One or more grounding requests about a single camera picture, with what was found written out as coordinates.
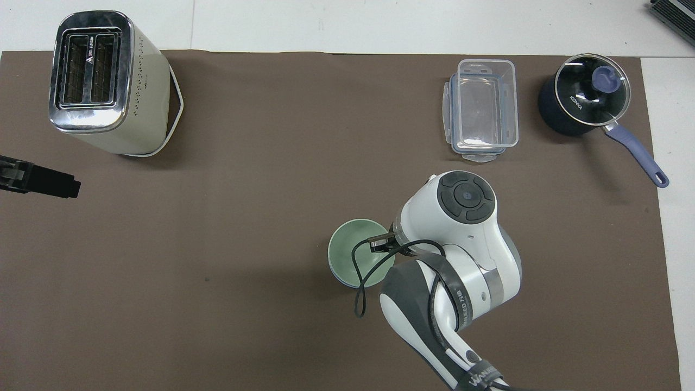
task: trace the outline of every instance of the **purple pot handle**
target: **purple pot handle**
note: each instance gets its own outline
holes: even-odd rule
[[[669,178],[664,171],[656,164],[654,158],[652,158],[644,145],[642,145],[627,128],[618,125],[617,122],[613,122],[612,124],[604,126],[603,129],[605,130],[606,136],[619,142],[630,151],[635,160],[637,160],[637,163],[642,167],[642,170],[644,170],[655,185],[658,187],[666,187],[669,185]]]

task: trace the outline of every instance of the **toaster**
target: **toaster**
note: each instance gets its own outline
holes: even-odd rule
[[[181,106],[167,134],[170,74]],[[85,11],[58,28],[49,117],[62,133],[114,154],[152,156],[183,110],[169,62],[117,11]]]

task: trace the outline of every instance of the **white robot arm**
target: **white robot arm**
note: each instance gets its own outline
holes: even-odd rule
[[[414,259],[389,270],[379,296],[389,325],[452,390],[508,389],[501,374],[457,331],[515,296],[521,264],[497,224],[497,200],[481,177],[464,171],[432,176],[393,225],[398,244],[429,239],[443,246],[410,247]]]

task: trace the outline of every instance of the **clear plastic container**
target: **clear plastic container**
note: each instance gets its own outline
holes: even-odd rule
[[[444,84],[444,134],[464,159],[484,163],[518,142],[516,73],[508,60],[463,60]]]

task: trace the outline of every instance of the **purple lid knob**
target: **purple lid knob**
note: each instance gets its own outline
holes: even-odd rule
[[[614,93],[620,88],[621,78],[613,67],[602,65],[591,75],[591,86],[602,93]]]

